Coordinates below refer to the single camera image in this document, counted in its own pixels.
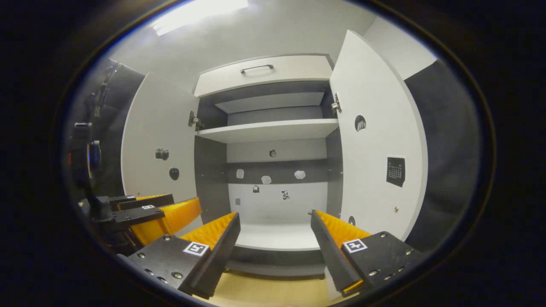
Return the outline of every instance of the drawer handle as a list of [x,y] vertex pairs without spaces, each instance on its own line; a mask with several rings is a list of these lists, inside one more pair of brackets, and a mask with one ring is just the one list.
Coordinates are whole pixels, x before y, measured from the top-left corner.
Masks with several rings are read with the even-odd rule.
[[244,74],[245,73],[245,70],[247,69],[252,69],[252,68],[258,68],[258,67],[269,67],[270,69],[273,69],[273,65],[271,64],[266,64],[266,65],[259,65],[259,66],[252,66],[252,67],[247,67],[247,68],[243,68],[240,70],[241,74]]

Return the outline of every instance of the cabinet door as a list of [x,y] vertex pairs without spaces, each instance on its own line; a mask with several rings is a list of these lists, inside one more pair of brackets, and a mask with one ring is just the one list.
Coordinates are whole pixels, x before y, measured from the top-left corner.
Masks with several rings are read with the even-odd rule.
[[[148,73],[130,106],[121,145],[121,173],[125,194],[150,196],[172,193],[174,200],[197,197],[193,149],[199,98],[171,82]],[[169,151],[164,160],[156,149]],[[178,172],[171,177],[170,172]]]
[[[341,105],[340,218],[353,216],[367,232],[388,231],[405,240],[419,215],[428,171],[415,101],[390,64],[352,31],[347,31],[330,86]],[[403,158],[405,167],[394,159],[389,169],[388,157]],[[389,175],[396,184],[387,182]]]

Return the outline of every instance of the gray wall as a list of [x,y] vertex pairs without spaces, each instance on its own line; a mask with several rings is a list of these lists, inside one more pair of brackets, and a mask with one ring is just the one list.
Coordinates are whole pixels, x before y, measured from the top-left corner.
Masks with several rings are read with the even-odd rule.
[[228,126],[268,121],[310,120],[321,118],[322,110],[319,106],[266,109],[229,114]]

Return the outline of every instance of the shelf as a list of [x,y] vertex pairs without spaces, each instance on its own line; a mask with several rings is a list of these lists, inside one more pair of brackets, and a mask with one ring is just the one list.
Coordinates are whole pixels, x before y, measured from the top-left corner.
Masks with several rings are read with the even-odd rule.
[[318,250],[310,224],[241,224],[236,246],[274,251]]
[[339,126],[337,119],[249,123],[199,131],[198,136],[231,144],[261,141],[320,139]]

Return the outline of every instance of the door hinge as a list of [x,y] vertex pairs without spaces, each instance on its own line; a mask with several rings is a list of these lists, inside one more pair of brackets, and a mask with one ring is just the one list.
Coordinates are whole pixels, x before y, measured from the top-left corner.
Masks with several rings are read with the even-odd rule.
[[338,110],[339,113],[341,113],[341,104],[340,104],[339,98],[337,97],[337,93],[335,93],[334,95],[334,103],[332,104],[332,113],[334,115],[336,114],[336,110]]
[[193,126],[193,124],[196,124],[195,125],[195,131],[199,131],[199,127],[201,128],[205,128],[205,124],[201,122],[201,120],[199,118],[197,118],[194,114],[193,114],[193,111],[190,111],[189,112],[189,121],[188,121],[188,126]]

